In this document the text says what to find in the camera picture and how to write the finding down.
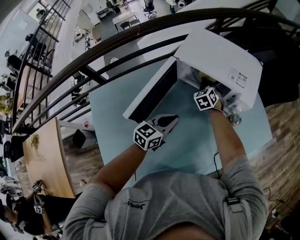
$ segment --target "desk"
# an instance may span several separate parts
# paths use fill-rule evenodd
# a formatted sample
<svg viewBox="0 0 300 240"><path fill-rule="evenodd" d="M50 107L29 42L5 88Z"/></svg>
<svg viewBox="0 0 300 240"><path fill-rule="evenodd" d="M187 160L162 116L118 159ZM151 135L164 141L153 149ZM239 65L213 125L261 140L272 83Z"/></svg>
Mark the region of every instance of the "desk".
<svg viewBox="0 0 300 240"><path fill-rule="evenodd" d="M104 164L133 144L133 130L137 123L122 114L165 61L127 74L89 95L93 123ZM136 178L162 170L177 169L191 173L208 174L215 171L213 156L216 144L206 112L200 112L193 100L195 88L178 81L153 115L179 115L179 123L166 138L166 143L155 152L149 151L136 171ZM250 155L272 139L270 125L260 97L254 107L241 114L242 123L235 127ZM221 168L218 157L217 167ZM127 186L134 183L131 178Z"/></svg>
<svg viewBox="0 0 300 240"><path fill-rule="evenodd" d="M24 164L33 185L37 180L43 180L44 188L48 195L57 197L75 198L74 190L66 168L66 156L60 134L60 127L84 129L79 124L52 119L35 134L39 135L38 153L31 147L29 137L23 142Z"/></svg>
<svg viewBox="0 0 300 240"><path fill-rule="evenodd" d="M120 22L122 22L124 20L127 20L128 18L133 17L133 16L137 19L137 17L136 17L136 15L135 15L134 12L129 12L128 11L128 12L122 13L119 16L113 18L112 22L113 22L114 26L116 27L117 31L119 32L119 29L117 27L118 23L120 23Z"/></svg>
<svg viewBox="0 0 300 240"><path fill-rule="evenodd" d="M172 0L165 0L169 5L170 5L170 11L172 12L172 10L175 13L175 6L177 6L176 2L173 2Z"/></svg>

